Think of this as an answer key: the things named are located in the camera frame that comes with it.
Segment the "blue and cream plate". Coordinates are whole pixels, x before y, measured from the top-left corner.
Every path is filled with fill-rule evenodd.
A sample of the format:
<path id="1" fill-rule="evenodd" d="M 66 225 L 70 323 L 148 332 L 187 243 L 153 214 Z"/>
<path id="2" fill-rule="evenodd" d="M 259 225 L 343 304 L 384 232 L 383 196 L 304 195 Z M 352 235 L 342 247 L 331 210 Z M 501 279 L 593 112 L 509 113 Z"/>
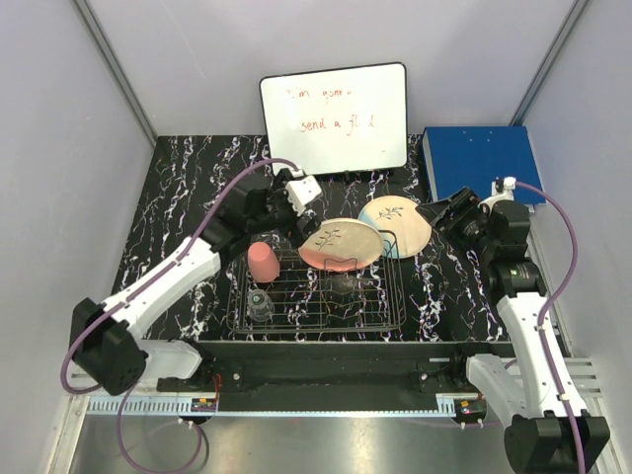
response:
<path id="1" fill-rule="evenodd" d="M 431 240 L 431 226 L 418 213 L 417 204 L 406 197 L 377 197 L 362 208 L 358 219 L 375 228 L 381 235 L 384 257 L 414 257 Z"/>

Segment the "pink plastic cup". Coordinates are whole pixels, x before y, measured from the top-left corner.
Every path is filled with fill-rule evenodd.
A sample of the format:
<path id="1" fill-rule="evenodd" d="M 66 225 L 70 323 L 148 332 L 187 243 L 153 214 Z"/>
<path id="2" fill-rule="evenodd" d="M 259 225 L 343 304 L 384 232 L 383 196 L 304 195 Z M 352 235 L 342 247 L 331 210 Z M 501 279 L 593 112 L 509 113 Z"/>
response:
<path id="1" fill-rule="evenodd" d="M 273 248 L 266 242 L 255 242 L 249 247 L 247 262 L 256 282 L 269 283 L 279 276 L 279 261 Z"/>

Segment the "pink and cream plate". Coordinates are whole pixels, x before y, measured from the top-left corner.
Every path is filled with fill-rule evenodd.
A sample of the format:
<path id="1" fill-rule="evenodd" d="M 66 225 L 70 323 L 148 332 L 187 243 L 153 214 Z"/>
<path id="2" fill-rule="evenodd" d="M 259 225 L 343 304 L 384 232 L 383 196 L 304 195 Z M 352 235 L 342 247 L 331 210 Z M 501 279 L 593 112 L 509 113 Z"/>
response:
<path id="1" fill-rule="evenodd" d="M 323 221 L 298 253 L 315 269 L 346 273 L 370 266 L 383 249 L 381 234 L 372 226 L 358 219 L 335 218 Z"/>

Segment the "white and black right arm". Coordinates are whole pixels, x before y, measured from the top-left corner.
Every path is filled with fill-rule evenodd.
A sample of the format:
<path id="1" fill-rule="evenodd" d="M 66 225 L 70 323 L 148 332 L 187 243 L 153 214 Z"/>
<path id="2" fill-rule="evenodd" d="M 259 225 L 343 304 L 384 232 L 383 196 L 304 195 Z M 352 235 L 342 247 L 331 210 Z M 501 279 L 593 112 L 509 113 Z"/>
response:
<path id="1" fill-rule="evenodd" d="M 478 198 L 464 188 L 421 204 L 419 214 L 452 246 L 479 259 L 491 304 L 505 324 L 519 378 L 494 354 L 464 354 L 448 367 L 451 385 L 474 388 L 504 428 L 504 447 L 515 473 L 587 473 L 610 440 L 602 416 L 591 415 L 558 345 L 539 267 L 528 257 L 530 212 L 505 181 Z"/>

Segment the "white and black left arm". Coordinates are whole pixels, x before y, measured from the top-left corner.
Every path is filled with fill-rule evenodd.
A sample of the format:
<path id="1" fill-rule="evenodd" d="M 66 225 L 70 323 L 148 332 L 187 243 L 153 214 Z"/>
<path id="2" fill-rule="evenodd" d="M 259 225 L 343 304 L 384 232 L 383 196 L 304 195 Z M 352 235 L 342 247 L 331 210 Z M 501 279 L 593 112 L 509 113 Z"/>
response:
<path id="1" fill-rule="evenodd" d="M 100 303 L 85 298 L 75 306 L 60 368 L 68 393 L 86 392 L 70 384 L 70 364 L 111 395 L 142 379 L 179 380 L 194 391 L 211 384 L 211 352 L 193 340 L 154 341 L 144 335 L 183 295 L 242 256 L 254 236 L 277 231 L 298 248 L 319 228 L 319 219 L 306 213 L 322 194 L 317 180 L 287 160 L 279 163 L 272 178 L 259 173 L 260 163 L 240 172 L 193 235 L 135 283 Z"/>

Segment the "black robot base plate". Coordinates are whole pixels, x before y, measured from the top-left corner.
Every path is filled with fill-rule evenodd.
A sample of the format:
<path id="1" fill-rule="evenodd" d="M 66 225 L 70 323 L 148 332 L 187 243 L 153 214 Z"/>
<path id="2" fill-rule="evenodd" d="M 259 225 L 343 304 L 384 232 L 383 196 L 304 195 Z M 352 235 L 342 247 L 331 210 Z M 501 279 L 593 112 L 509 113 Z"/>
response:
<path id="1" fill-rule="evenodd" d="M 514 356 L 508 343 L 204 342 L 222 412 L 435 411 L 463 390 L 464 361 Z"/>

